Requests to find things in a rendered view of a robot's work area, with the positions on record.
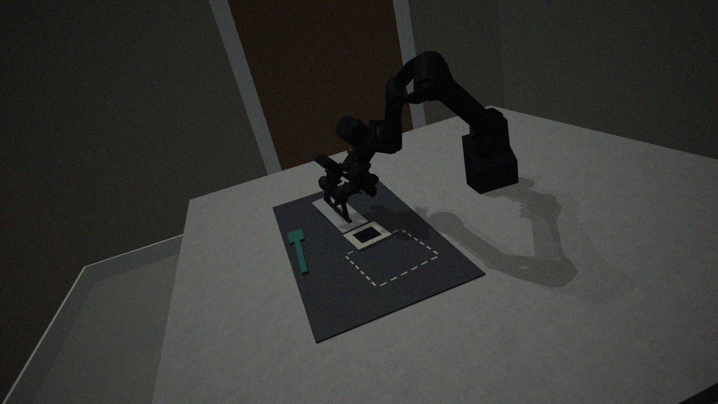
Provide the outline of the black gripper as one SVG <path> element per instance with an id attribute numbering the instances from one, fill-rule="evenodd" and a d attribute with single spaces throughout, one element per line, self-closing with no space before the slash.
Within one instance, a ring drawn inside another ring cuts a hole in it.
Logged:
<path id="1" fill-rule="evenodd" d="M 343 184 L 343 191 L 348 194 L 348 197 L 350 197 L 353 194 L 361 194 L 361 188 L 353 183 L 351 179 L 349 178 L 349 170 L 346 171 L 344 167 L 346 164 L 348 164 L 352 159 L 359 159 L 362 164 L 366 165 L 367 163 L 370 164 L 370 158 L 366 156 L 366 154 L 362 154 L 360 151 L 358 151 L 356 148 L 352 148 L 351 150 L 348 149 L 347 151 L 348 156 L 346 159 L 344 159 L 343 163 L 336 163 L 333 159 L 328 158 L 325 154 L 321 153 L 318 154 L 315 158 L 315 162 L 320 164 L 323 168 L 325 168 L 326 172 L 326 186 L 325 186 L 325 196 L 324 200 L 330 199 L 331 194 L 333 193 L 336 186 L 343 182 L 340 180 L 340 178 L 343 176 L 346 178 L 349 182 L 344 182 Z M 361 160 L 362 158 L 362 160 Z M 344 172 L 347 172 L 346 174 Z M 366 194 L 370 195 L 372 198 L 374 198 L 375 194 L 377 194 L 377 187 L 364 187 L 362 189 Z"/>

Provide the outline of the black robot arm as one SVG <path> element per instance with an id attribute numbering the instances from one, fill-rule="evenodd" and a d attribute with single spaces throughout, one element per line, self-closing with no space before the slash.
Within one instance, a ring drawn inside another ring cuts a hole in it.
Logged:
<path id="1" fill-rule="evenodd" d="M 413 92 L 405 94 L 405 86 L 413 79 Z M 441 54 L 427 51 L 419 54 L 388 80 L 385 90 L 383 120 L 361 120 L 343 117 L 335 132 L 342 140 L 372 159 L 375 153 L 394 154 L 402 149 L 402 108 L 405 103 L 420 104 L 439 100 L 470 126 L 470 148 L 483 164 L 488 164 L 510 151 L 508 122 L 495 108 L 484 108 L 453 80 Z M 377 135 L 379 126 L 379 135 Z M 361 189 L 374 187 L 379 177 L 369 172 L 371 165 L 352 159 L 344 169 Z"/>

